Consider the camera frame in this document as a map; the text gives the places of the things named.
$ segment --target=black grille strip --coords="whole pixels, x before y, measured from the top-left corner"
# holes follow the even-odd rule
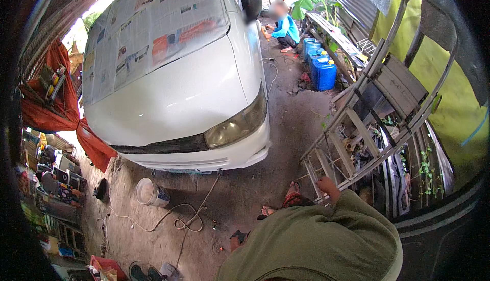
[[[127,155],[179,154],[209,150],[204,134],[197,134],[164,142],[150,143],[146,146],[111,146],[115,151]]]

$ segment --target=dirt floor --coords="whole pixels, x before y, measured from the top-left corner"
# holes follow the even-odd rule
[[[109,248],[107,257],[115,259],[127,273],[131,262],[143,260],[160,268],[164,262],[175,266],[184,280],[213,280],[218,267],[230,255],[229,238],[237,229],[248,232],[254,228],[263,204],[280,207],[291,180],[306,174],[298,164],[300,155],[307,149],[322,130],[319,114],[330,113],[330,99],[340,90],[313,92],[299,89],[298,80],[307,71],[301,55],[294,59],[282,56],[277,40],[269,45],[262,35],[262,56],[273,57],[278,68],[277,79],[273,82],[269,96],[271,121],[271,142],[268,157],[245,169],[227,170],[217,182],[200,216],[204,227],[200,232],[176,229],[174,220],[188,220],[193,211],[179,207],[169,214],[153,232],[140,229],[127,218],[111,214],[107,218]],[[276,69],[264,64],[267,87],[271,86]],[[112,159],[105,174],[89,165],[89,160],[79,153],[83,176],[89,188],[82,214],[82,228],[86,238],[88,254],[100,255],[102,243],[102,221],[111,206],[119,215],[131,216],[138,223],[151,229],[166,213],[167,209],[138,204],[134,189],[141,178],[151,177],[151,169],[137,165],[124,158]],[[92,196],[94,186],[107,178],[110,184],[110,201],[102,203]],[[154,180],[171,193],[171,203],[189,203],[198,208],[211,188],[216,174],[188,175],[156,172]],[[315,197],[308,178],[301,180],[301,192]],[[212,228],[212,220],[218,221],[218,229]],[[199,220],[191,224],[199,229]]]

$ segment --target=blue long-sleeve shirt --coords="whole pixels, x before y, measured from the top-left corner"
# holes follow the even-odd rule
[[[298,27],[296,27],[295,21],[289,15],[286,15],[283,20],[278,21],[277,28],[274,28],[274,32],[271,35],[272,37],[278,38],[285,37],[286,34],[289,34],[292,40],[299,44]]]

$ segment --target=red plastic crate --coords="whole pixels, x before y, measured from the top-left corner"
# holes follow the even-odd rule
[[[95,255],[92,255],[90,257],[90,265],[94,266],[97,270],[100,270],[100,269],[108,270],[110,268],[114,268],[115,270],[118,271],[118,281],[127,281],[128,280],[126,274],[123,272],[121,267],[119,267],[119,264],[117,263],[116,260],[106,259],[104,257],[98,257]]]

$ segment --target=ladder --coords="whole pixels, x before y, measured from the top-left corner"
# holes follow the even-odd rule
[[[313,167],[313,157],[316,157],[321,164],[324,173],[333,179],[337,187],[342,191],[369,174],[388,159],[389,156],[396,153],[397,150],[412,137],[413,133],[420,128],[431,114],[431,111],[433,112],[437,109],[438,103],[440,102],[440,96],[438,96],[439,89],[446,80],[451,65],[456,57],[458,46],[456,27],[454,27],[456,39],[450,51],[448,64],[439,78],[438,83],[429,94],[417,78],[408,70],[412,62],[411,59],[415,57],[415,54],[419,50],[423,34],[420,31],[417,31],[415,34],[412,45],[407,52],[405,63],[400,62],[388,52],[400,27],[408,1],[409,0],[401,0],[400,8],[398,9],[394,23],[391,26],[386,40],[380,40],[379,45],[358,81],[350,86],[350,90],[348,89],[349,91],[348,94],[346,94],[347,97],[344,103],[340,106],[333,118],[326,124],[322,134],[317,137],[315,142],[310,145],[300,158],[300,163],[305,166],[308,176],[315,188],[317,195],[315,203],[317,204],[324,202],[328,198],[328,195],[320,191],[316,186],[318,177]],[[431,0],[424,1],[431,4],[439,13],[446,15],[453,21],[449,14],[442,11]],[[366,90],[370,88],[372,92],[373,86],[376,91],[381,93],[381,95],[379,95],[381,98],[371,107],[367,96],[369,92]],[[399,134],[394,137],[392,137],[376,112],[379,111],[381,106],[386,107],[386,105],[393,109],[397,128],[399,129]],[[366,111],[367,109],[369,112],[363,120],[355,111],[355,109],[359,109],[359,107],[364,107],[364,110]],[[350,154],[344,146],[344,140],[339,133],[336,132],[342,122],[346,119],[349,119],[352,122],[355,127],[353,134],[357,134],[357,137],[361,137],[364,140],[364,146],[369,149],[372,156],[371,160],[360,169],[355,168],[354,163],[350,158]],[[379,125],[383,137],[388,139],[389,144],[384,149],[378,149],[369,130],[366,128],[366,125],[372,121],[375,121],[377,125]],[[332,160],[330,147],[328,147],[327,150],[328,154],[320,148],[320,145],[323,142],[328,146],[328,141],[333,143],[333,149],[337,152],[337,155],[340,156],[339,160],[342,162],[341,167],[337,166]]]

